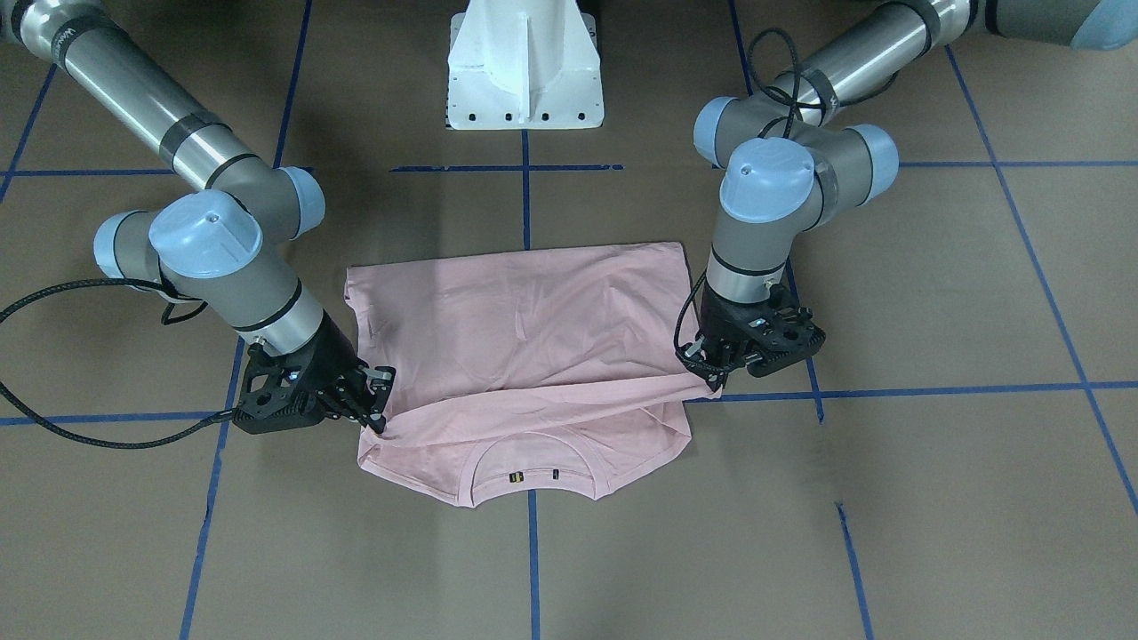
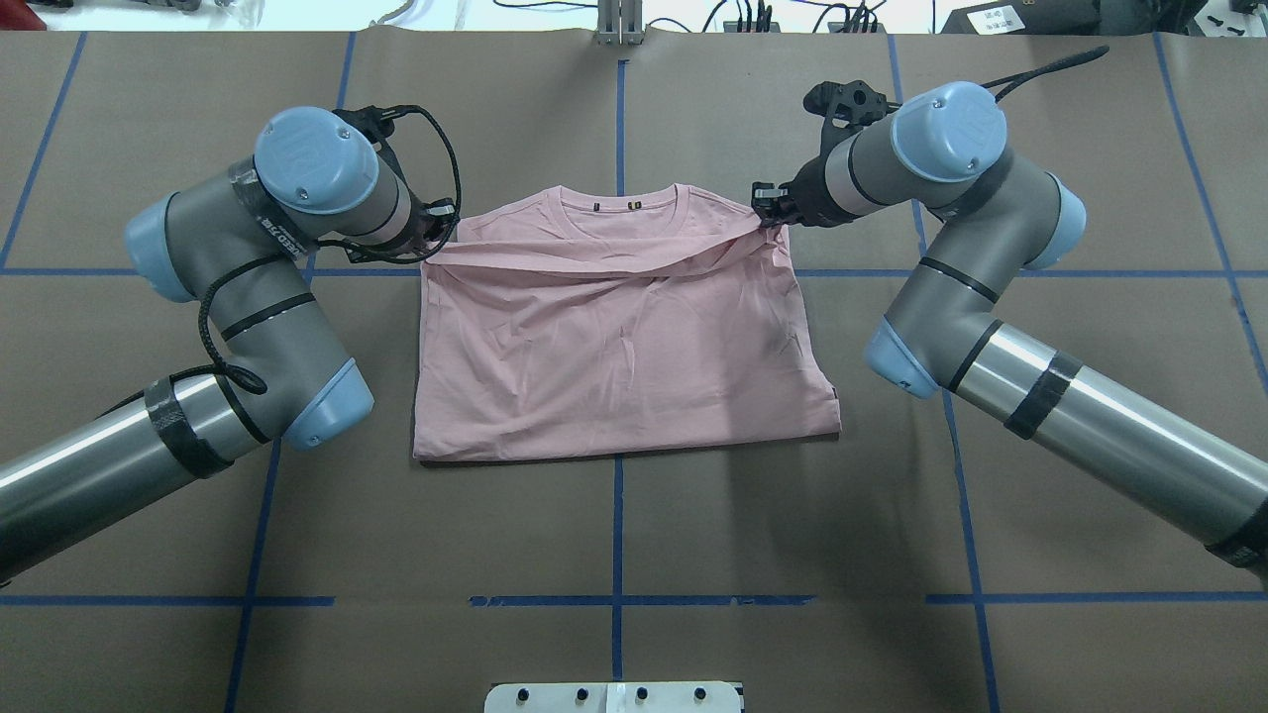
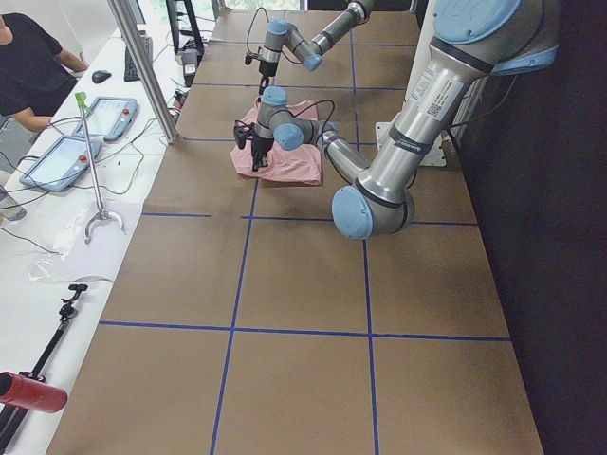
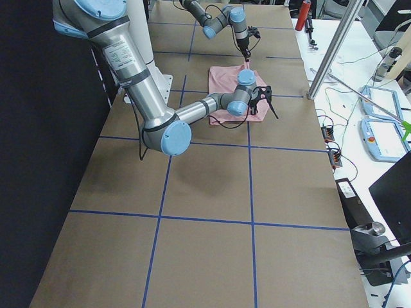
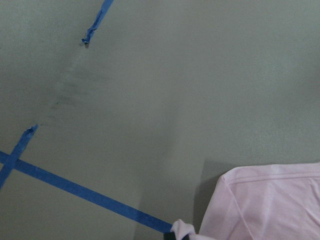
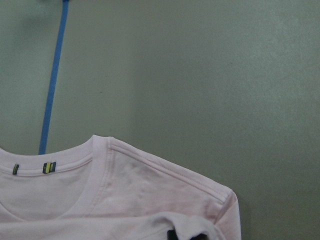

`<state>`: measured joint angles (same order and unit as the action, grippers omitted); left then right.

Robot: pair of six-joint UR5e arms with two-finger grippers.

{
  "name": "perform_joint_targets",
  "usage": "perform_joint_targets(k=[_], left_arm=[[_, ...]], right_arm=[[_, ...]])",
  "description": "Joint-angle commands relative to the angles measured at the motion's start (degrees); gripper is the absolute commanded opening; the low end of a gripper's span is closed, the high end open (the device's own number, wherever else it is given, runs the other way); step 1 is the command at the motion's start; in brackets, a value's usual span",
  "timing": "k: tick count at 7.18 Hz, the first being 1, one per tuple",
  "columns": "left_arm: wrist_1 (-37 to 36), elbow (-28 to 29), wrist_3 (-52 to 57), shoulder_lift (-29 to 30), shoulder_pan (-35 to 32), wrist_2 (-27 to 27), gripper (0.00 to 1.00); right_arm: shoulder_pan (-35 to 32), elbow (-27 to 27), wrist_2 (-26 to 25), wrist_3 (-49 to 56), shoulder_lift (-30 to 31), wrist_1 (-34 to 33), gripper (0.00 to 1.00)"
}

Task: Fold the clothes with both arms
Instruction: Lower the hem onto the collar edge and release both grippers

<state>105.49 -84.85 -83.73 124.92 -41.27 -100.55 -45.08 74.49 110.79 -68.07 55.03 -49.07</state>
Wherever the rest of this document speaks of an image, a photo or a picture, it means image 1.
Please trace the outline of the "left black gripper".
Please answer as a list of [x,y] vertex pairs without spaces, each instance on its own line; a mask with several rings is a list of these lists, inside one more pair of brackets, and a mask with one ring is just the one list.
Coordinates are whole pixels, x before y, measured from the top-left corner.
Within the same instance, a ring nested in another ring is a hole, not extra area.
[[768,309],[777,307],[769,300],[753,304],[724,300],[707,286],[696,307],[695,339],[679,348],[682,364],[710,389],[721,389],[735,370],[753,374],[757,343],[748,340],[744,329]]

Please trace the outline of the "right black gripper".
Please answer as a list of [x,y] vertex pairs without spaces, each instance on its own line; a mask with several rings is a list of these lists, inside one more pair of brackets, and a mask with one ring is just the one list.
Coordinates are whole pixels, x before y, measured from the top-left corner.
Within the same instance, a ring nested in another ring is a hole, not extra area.
[[247,354],[247,419],[324,419],[333,413],[376,435],[385,433],[396,369],[365,367],[329,315],[322,315],[312,339],[292,353],[270,356],[263,345],[253,344]]

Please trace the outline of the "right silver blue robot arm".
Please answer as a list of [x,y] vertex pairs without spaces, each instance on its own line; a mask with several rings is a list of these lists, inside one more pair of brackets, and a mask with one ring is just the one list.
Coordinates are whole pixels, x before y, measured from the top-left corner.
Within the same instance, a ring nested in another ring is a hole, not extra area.
[[61,292],[114,286],[154,292],[170,307],[211,309],[245,340],[248,362],[236,405],[200,426],[231,422],[258,435],[349,419],[381,434],[394,369],[358,359],[279,251],[324,221],[316,178],[253,153],[99,1],[5,1],[3,40],[74,77],[188,184],[167,206],[98,227],[101,278],[33,292],[3,318]]

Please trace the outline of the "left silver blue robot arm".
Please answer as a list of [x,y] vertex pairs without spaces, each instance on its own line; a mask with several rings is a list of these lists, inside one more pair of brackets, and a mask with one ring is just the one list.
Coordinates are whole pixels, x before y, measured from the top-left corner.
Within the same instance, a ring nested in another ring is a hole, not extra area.
[[791,65],[765,84],[747,57],[753,93],[703,106],[694,148],[725,174],[706,271],[691,292],[700,303],[698,333],[676,353],[711,392],[735,370],[764,377],[820,351],[825,333],[783,281],[794,239],[877,198],[900,167],[885,130],[831,130],[828,122],[975,26],[1008,39],[1114,50],[1135,40],[1135,3],[885,1],[807,58],[784,28],[764,28],[756,40],[780,36]]

